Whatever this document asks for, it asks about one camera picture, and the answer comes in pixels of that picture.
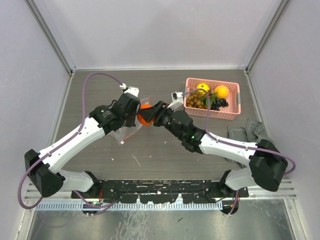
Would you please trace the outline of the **red-orange persimmon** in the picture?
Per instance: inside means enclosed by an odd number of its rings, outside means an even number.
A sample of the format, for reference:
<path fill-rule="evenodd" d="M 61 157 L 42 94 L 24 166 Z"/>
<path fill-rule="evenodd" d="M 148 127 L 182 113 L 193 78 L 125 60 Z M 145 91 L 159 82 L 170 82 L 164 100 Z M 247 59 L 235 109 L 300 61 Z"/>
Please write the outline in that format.
<path fill-rule="evenodd" d="M 139 121 L 140 124 L 142 124 L 143 126 L 149 126 L 153 123 L 154 118 L 149 120 L 150 118 L 150 111 L 149 109 L 152 110 L 152 105 L 151 104 L 143 104 L 140 107 L 140 110 L 138 111 L 137 114 L 137 120 Z"/>

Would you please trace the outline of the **clear zip bag orange zipper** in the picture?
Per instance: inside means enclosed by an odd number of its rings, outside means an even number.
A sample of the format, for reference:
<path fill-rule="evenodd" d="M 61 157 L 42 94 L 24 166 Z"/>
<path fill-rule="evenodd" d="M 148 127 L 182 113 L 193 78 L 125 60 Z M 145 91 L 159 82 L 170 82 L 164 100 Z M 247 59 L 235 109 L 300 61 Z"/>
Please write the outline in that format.
<path fill-rule="evenodd" d="M 120 145 L 123 145 L 125 141 L 135 135 L 143 127 L 143 124 L 141 124 L 138 120 L 137 114 L 134 118 L 134 124 L 135 126 L 123 126 L 116 131 L 111 131 L 108 136 L 114 138 Z"/>

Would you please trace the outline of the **pink plastic basket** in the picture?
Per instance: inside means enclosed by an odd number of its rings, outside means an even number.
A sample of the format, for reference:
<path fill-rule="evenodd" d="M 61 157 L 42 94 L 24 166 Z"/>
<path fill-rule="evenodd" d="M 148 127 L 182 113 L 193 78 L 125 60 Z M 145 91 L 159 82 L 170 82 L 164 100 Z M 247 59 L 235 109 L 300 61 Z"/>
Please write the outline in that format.
<path fill-rule="evenodd" d="M 242 112 L 238 83 L 189 77 L 185 91 L 193 91 L 184 97 L 189 115 L 234 120 Z"/>

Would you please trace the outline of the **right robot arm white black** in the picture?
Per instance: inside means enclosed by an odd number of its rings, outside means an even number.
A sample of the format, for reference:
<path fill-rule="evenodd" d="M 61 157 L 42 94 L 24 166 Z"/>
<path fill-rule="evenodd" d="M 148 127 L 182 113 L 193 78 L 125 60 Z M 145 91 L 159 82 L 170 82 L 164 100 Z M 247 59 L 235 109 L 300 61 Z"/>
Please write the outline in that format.
<path fill-rule="evenodd" d="M 231 197 L 237 190 L 251 186 L 270 192 L 279 189 L 288 161 L 271 141 L 243 142 L 214 135 L 195 126 L 184 110 L 174 111 L 162 101 L 141 108 L 138 116 L 155 127 L 167 129 L 191 153 L 216 155 L 244 165 L 243 169 L 224 173 L 219 182 L 223 196 Z"/>

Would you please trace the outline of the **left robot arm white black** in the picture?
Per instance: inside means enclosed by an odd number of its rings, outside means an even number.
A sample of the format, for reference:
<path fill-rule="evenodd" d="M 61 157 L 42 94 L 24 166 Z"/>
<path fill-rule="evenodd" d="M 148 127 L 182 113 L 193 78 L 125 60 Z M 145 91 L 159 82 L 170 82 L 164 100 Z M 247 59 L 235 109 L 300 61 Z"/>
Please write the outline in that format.
<path fill-rule="evenodd" d="M 95 198 L 102 189 L 101 182 L 90 172 L 63 170 L 63 166 L 94 141 L 111 136 L 123 144 L 141 127 L 136 121 L 140 106 L 139 90 L 131 87 L 112 106 L 96 107 L 79 127 L 49 147 L 25 155 L 25 167 L 35 167 L 28 174 L 40 195 L 51 197 L 58 191 L 79 191 Z"/>

